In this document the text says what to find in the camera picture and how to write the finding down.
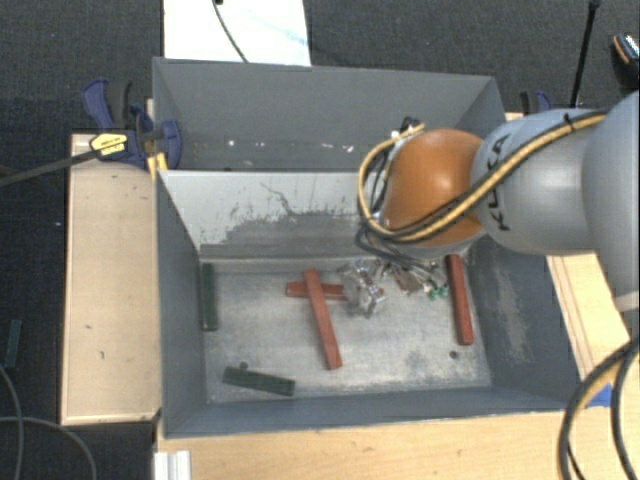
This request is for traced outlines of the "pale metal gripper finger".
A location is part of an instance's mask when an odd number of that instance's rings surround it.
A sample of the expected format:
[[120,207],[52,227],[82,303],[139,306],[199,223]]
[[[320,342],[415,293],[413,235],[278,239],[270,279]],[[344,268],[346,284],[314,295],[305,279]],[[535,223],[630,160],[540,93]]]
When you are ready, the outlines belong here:
[[386,293],[383,288],[356,288],[348,293],[349,312],[353,315],[371,318],[385,304]]
[[346,264],[340,269],[340,277],[345,294],[359,294],[376,292],[376,285],[368,267],[358,264]]

